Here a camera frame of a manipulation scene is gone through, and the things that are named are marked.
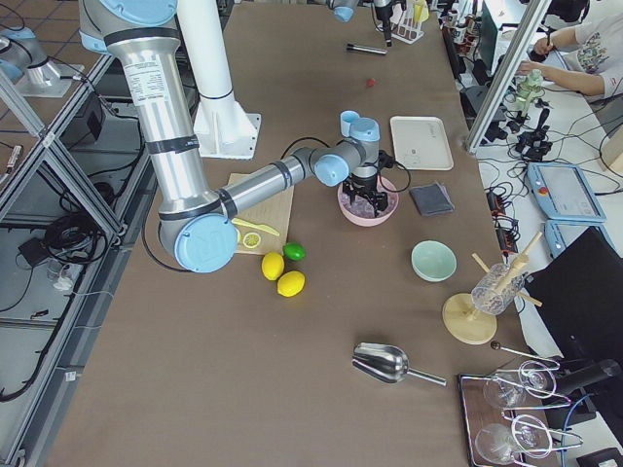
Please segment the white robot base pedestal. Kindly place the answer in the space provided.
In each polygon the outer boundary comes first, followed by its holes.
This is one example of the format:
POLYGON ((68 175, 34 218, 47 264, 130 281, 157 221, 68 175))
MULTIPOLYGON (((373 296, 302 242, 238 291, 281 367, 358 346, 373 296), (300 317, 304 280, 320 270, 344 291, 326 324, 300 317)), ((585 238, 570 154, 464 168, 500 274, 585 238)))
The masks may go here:
POLYGON ((200 95, 194 132, 204 158, 250 160, 261 116, 237 102, 217 4, 181 0, 177 17, 200 95))

